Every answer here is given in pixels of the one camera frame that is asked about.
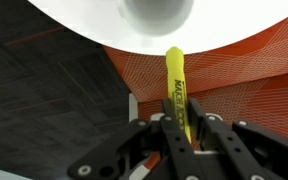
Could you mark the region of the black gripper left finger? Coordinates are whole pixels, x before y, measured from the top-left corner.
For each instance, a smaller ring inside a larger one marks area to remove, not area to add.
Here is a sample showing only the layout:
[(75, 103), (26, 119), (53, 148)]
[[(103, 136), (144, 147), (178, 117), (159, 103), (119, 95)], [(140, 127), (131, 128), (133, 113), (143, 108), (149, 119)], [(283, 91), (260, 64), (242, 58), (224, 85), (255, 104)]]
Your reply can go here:
[(134, 119), (67, 169), (73, 180), (126, 180), (128, 172), (157, 152), (160, 161), (147, 180), (185, 180), (198, 176), (194, 150), (175, 119), (175, 108), (162, 101), (164, 115), (158, 121)]

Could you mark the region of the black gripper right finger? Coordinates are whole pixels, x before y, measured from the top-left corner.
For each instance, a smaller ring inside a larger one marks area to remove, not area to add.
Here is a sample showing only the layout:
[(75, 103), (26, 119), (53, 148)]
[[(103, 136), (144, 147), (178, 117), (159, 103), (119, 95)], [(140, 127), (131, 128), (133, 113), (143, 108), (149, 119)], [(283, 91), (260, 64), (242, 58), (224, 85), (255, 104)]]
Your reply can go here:
[(201, 180), (288, 180), (288, 137), (248, 120), (228, 125), (190, 99)]

